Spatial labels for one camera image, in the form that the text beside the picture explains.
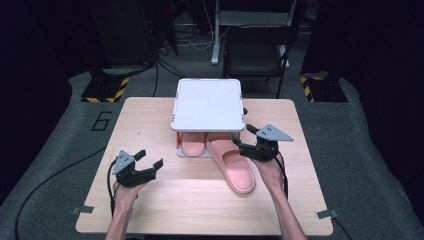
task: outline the human hand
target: human hand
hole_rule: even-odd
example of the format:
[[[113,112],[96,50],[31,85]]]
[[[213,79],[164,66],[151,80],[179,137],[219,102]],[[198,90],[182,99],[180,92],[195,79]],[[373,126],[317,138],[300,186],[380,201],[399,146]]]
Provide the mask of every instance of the human hand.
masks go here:
[[[283,165],[283,159],[281,154],[277,155],[278,161]],[[252,159],[252,162],[256,165],[261,174],[262,180],[268,190],[283,189],[283,173],[275,159],[271,159],[267,162],[261,162],[255,159]]]
[[[147,183],[143,183],[132,188],[127,188],[115,182],[113,184],[113,189],[115,191],[115,210],[131,212],[134,202],[138,197],[138,192],[146,184]]]

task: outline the slipper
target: slipper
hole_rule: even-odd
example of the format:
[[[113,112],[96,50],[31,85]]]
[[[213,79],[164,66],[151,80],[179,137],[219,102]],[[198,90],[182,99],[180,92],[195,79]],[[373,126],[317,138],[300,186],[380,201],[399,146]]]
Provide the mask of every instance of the slipper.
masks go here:
[[[189,157],[197,157],[205,152],[204,132],[182,132],[181,133],[181,150],[184,155]]]
[[[209,133],[206,146],[234,192],[246,194],[253,191],[255,178],[246,158],[233,143],[231,133]]]

